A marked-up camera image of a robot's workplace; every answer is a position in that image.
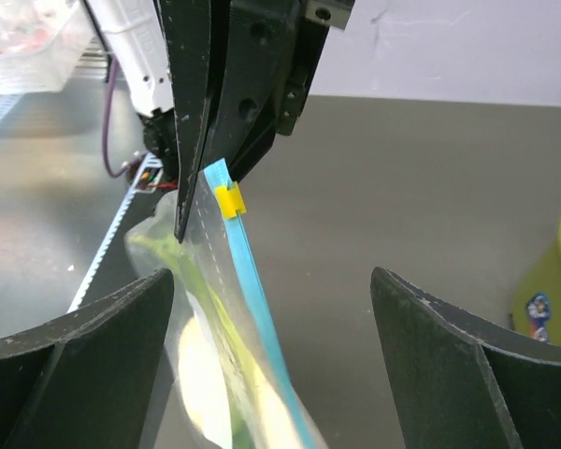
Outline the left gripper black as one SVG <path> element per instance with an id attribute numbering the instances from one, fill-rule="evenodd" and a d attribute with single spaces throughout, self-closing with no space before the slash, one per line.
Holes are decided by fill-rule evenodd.
<path id="1" fill-rule="evenodd" d="M 230 3 L 223 84 L 208 141 L 208 164 L 223 158 L 239 181 L 267 152 L 276 132 L 293 133 L 328 31 L 344 30 L 353 6 L 353 0 Z M 161 1 L 159 8 L 180 164 L 175 235 L 183 240 L 209 113 L 211 8 L 209 1 L 185 0 Z"/>

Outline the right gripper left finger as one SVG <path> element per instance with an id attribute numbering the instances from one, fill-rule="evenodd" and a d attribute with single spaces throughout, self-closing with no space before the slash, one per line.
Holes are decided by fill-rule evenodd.
<path id="1" fill-rule="evenodd" d="M 0 448 L 136 448 L 174 296 L 166 269 L 0 339 Z"/>

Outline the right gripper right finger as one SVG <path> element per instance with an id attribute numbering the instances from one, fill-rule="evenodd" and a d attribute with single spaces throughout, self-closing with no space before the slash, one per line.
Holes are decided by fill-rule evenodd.
<path id="1" fill-rule="evenodd" d="M 370 294 L 409 448 L 561 448 L 561 346 L 376 267 Z"/>

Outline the blue zip clear bag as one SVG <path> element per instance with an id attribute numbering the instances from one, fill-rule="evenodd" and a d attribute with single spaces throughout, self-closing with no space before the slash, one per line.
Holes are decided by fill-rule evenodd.
<path id="1" fill-rule="evenodd" d="M 183 240 L 172 232 L 177 197 L 125 236 L 139 276 L 170 270 L 174 298 L 165 351 L 200 448 L 322 448 L 294 391 L 243 214 L 225 220 L 214 194 L 233 182 L 225 161 L 201 170 Z"/>

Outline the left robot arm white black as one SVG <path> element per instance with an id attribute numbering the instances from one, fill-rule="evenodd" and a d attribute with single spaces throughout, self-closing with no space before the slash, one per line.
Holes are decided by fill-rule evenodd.
<path id="1" fill-rule="evenodd" d="M 289 136 L 305 107 L 328 31 L 351 1 L 92 1 L 145 144 L 177 183 L 182 239 L 199 172 L 224 160 L 243 179 Z"/>

